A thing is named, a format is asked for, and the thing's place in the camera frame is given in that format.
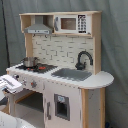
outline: wall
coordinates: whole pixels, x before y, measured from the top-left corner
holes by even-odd
[[[6,73],[7,67],[8,67],[8,62],[7,62],[4,19],[3,19],[3,11],[2,11],[2,2],[0,1],[0,76]]]
[[[93,58],[93,38],[80,36],[58,36],[33,34],[33,56],[40,62],[57,66],[75,68],[78,54],[87,51]],[[81,56],[81,63],[86,62],[86,70],[92,71],[88,56]]]

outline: white tile backsplash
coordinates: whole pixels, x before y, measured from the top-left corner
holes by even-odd
[[[34,34],[32,42],[33,56],[39,57],[41,63],[74,68],[81,51],[93,57],[93,38]],[[86,62],[86,70],[93,69],[86,55],[82,55],[81,62]]]

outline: gray curtain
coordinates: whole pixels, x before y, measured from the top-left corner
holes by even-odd
[[[128,0],[4,0],[11,65],[25,57],[19,13],[102,12],[102,70],[115,77],[106,88],[106,120],[128,128]]]
[[[6,73],[7,67],[8,67],[8,62],[7,62],[4,19],[3,19],[2,2],[0,0],[0,76]]]

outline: countertop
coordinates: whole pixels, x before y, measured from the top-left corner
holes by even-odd
[[[29,76],[35,76],[38,78],[42,78],[44,80],[52,80],[52,81],[56,81],[58,83],[64,83],[64,84],[68,84],[73,87],[84,88],[84,89],[103,88],[103,87],[111,85],[114,81],[114,77],[110,73],[107,73],[104,71],[100,71],[96,75],[91,75],[84,81],[72,81],[72,80],[67,80],[67,79],[63,79],[63,78],[53,77],[51,75],[53,72],[55,72],[61,68],[65,68],[65,67],[58,66],[57,68],[55,68],[51,71],[48,71],[44,74],[38,74],[38,73],[33,73],[33,72],[24,71],[24,70],[15,68],[20,65],[22,65],[22,64],[7,68],[6,71],[14,71],[14,72],[21,73],[21,74],[24,73]]]

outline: burner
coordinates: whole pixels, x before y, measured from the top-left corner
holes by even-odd
[[[30,72],[45,73],[45,72],[50,71],[56,67],[57,66],[47,65],[47,64],[37,64],[37,66],[35,66],[35,67],[28,68],[28,67],[25,67],[24,65],[21,65],[16,68],[21,69],[21,70],[30,71]]]

